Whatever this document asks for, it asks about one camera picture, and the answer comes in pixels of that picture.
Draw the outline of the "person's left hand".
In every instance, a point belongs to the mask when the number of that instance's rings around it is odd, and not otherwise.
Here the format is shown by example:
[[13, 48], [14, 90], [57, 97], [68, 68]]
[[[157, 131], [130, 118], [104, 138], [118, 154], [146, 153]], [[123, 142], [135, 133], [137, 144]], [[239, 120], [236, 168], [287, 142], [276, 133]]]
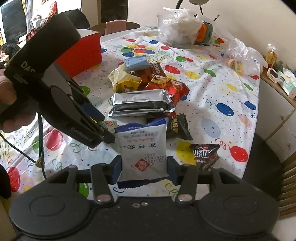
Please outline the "person's left hand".
[[[13, 84], [4, 75], [1, 69], [1, 102], [12, 105], [16, 101], [16, 92]], [[14, 119], [6, 120], [1, 125], [1, 130], [5, 133], [17, 131], [22, 126], [28, 126], [35, 118], [36, 113], [18, 113]]]

